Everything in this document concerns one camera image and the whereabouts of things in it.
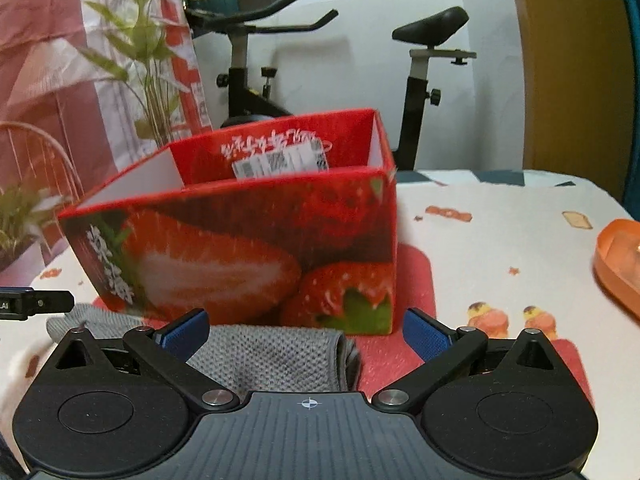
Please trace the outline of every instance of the red cardboard box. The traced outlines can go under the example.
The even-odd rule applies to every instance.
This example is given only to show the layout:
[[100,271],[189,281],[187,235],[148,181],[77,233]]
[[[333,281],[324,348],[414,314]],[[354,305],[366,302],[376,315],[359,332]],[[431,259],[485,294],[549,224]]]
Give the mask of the red cardboard box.
[[173,142],[59,219],[107,307],[156,326],[387,334],[394,175],[375,110],[288,117]]

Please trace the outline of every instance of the black knob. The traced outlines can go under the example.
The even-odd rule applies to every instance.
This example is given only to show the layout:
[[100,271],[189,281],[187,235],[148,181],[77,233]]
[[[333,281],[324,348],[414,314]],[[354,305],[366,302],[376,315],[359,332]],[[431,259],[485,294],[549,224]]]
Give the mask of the black knob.
[[430,101],[434,106],[438,106],[440,104],[440,99],[442,99],[442,92],[437,88],[431,90]]
[[278,69],[273,66],[263,66],[260,71],[262,72],[262,77],[276,77]]
[[229,74],[218,74],[216,78],[218,88],[226,88],[229,86]]

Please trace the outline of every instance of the crosshair marking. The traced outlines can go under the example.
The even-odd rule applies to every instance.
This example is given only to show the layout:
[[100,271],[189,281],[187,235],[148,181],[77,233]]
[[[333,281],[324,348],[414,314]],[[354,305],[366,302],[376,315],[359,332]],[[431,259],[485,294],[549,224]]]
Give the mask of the crosshair marking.
[[317,400],[309,397],[308,399],[305,399],[302,402],[299,402],[298,404],[302,404],[304,408],[310,410],[311,408],[315,408],[318,404],[322,404],[322,402],[318,402]]

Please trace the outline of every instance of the patterned tablecloth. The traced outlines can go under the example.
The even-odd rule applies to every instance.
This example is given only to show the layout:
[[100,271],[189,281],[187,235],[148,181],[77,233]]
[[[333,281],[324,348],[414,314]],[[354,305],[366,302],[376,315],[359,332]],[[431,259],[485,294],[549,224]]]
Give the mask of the patterned tablecloth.
[[[628,214],[591,182],[544,172],[401,172],[398,184],[398,315],[418,306],[449,326],[474,324],[493,337],[543,330],[598,413],[585,475],[640,478],[640,326],[591,271],[598,232]],[[97,299],[71,250],[33,286],[66,288],[78,302]],[[49,344],[45,321],[0,322],[5,436],[4,420],[30,381],[24,367]],[[421,364],[400,332],[357,343],[367,395]]]

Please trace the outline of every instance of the metal pivot screw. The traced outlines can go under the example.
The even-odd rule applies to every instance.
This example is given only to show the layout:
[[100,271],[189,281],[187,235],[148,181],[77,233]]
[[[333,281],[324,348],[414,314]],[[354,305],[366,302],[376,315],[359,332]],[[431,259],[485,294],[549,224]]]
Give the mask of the metal pivot screw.
[[431,93],[429,94],[429,101],[431,102],[432,105],[434,106],[440,106],[440,101],[442,99],[442,91],[434,88],[433,90],[431,90]]
[[387,406],[400,406],[409,400],[409,394],[402,390],[383,390],[378,394],[378,400]]
[[218,74],[216,77],[216,86],[218,88],[226,88],[229,86],[229,74]]
[[234,394],[228,390],[209,390],[202,394],[202,402],[209,406],[224,406],[234,400]]

